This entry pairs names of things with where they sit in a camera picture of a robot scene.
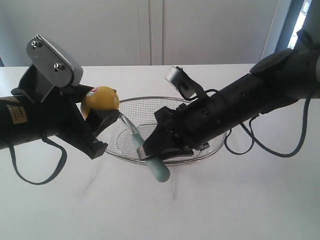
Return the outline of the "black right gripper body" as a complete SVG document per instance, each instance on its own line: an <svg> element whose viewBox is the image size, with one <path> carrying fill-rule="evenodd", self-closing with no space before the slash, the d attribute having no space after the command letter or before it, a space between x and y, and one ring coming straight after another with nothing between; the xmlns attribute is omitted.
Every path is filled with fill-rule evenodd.
<svg viewBox="0 0 320 240"><path fill-rule="evenodd" d="M154 116L157 125L172 133L178 148L206 149L210 140L230 129L230 107L217 93L175 109L163 106Z"/></svg>

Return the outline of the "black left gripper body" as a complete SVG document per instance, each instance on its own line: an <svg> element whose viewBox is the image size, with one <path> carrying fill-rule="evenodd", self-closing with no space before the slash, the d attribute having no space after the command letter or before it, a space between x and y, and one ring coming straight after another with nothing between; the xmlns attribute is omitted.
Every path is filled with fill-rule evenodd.
<svg viewBox="0 0 320 240"><path fill-rule="evenodd" d="M94 137L77 104L52 90L42 102L34 89L34 74L27 68L9 97L9 144L17 146L56 136L90 159L102 156L107 143Z"/></svg>

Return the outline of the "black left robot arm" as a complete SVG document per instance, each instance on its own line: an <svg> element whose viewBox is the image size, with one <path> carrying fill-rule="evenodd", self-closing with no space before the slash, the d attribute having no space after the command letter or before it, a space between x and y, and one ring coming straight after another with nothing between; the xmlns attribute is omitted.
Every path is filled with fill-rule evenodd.
<svg viewBox="0 0 320 240"><path fill-rule="evenodd" d="M104 154L107 143L98 135L116 122L116 109L92 108L84 118L77 104L93 87L79 84L59 88L31 65L11 96L0 99L0 147L56 136L95 159Z"/></svg>

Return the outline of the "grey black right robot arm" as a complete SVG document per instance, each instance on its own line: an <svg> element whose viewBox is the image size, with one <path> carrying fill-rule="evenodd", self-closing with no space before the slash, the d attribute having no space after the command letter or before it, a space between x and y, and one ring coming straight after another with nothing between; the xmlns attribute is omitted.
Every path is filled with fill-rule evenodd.
<svg viewBox="0 0 320 240"><path fill-rule="evenodd" d="M245 121L303 99L302 131L297 148L304 143L311 99L320 96L320 45L301 29L298 39L304 51L284 49L254 65L248 74L209 95L180 67L170 68L166 79L188 104L154 113L157 125L137 148L138 157L162 160L191 156L203 151L209 141Z"/></svg>

